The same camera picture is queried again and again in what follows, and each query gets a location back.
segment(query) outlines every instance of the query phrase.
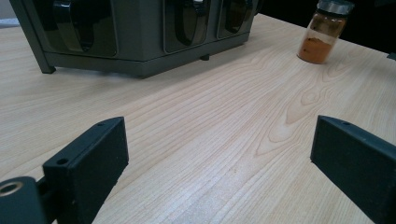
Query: black plastic bracket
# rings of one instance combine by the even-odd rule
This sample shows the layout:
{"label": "black plastic bracket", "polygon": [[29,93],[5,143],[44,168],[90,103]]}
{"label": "black plastic bracket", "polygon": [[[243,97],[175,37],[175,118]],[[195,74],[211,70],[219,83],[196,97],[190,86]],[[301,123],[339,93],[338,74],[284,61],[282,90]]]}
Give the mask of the black plastic bracket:
{"label": "black plastic bracket", "polygon": [[318,117],[311,161],[375,223],[396,223],[396,146]]}
{"label": "black plastic bracket", "polygon": [[46,161],[37,183],[0,183],[0,223],[92,223],[128,160],[124,119],[99,122]]}

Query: jar lid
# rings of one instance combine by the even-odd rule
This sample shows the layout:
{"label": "jar lid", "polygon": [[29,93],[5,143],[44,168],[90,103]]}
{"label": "jar lid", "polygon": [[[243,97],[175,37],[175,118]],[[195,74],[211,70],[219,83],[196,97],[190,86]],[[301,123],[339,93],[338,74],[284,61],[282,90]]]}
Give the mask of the jar lid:
{"label": "jar lid", "polygon": [[348,15],[355,4],[344,0],[319,0],[318,9],[340,14]]}

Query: screw hole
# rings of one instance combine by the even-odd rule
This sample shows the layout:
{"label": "screw hole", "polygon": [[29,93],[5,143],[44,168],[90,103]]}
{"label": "screw hole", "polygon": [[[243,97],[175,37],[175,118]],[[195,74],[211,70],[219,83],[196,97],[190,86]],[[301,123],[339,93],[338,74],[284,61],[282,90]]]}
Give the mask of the screw hole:
{"label": "screw hole", "polygon": [[63,165],[63,164],[66,164],[68,161],[69,161],[68,159],[60,159],[60,160],[56,161],[56,164]]}
{"label": "screw hole", "polygon": [[14,193],[18,191],[20,188],[22,188],[22,186],[23,186],[22,182],[7,183],[4,186],[0,187],[0,197],[4,197]]}

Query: wooden table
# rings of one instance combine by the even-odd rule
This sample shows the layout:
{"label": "wooden table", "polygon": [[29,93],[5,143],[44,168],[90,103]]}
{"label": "wooden table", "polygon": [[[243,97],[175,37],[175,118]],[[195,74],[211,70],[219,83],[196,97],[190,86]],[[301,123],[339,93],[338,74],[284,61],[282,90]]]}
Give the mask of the wooden table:
{"label": "wooden table", "polygon": [[41,74],[0,30],[0,181],[36,179],[94,123],[124,116],[130,164],[94,223],[371,223],[309,156],[318,115],[396,144],[396,62],[343,40],[296,57],[304,28],[256,16],[249,41],[146,79]]}

